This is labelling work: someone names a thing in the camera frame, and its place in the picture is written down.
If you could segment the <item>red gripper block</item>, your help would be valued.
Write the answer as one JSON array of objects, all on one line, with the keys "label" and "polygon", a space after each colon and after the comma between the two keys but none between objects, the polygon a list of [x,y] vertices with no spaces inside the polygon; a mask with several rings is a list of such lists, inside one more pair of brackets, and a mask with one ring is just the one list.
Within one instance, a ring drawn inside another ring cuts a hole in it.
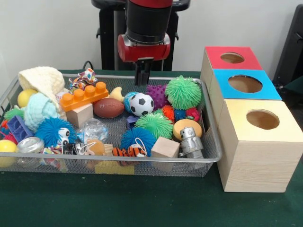
[{"label": "red gripper block", "polygon": [[160,44],[144,45],[131,41],[126,34],[119,35],[117,40],[119,57],[123,62],[135,62],[134,84],[140,86],[142,83],[141,66],[144,61],[143,85],[149,83],[152,60],[160,61],[168,57],[170,53],[170,37],[165,34]]}]

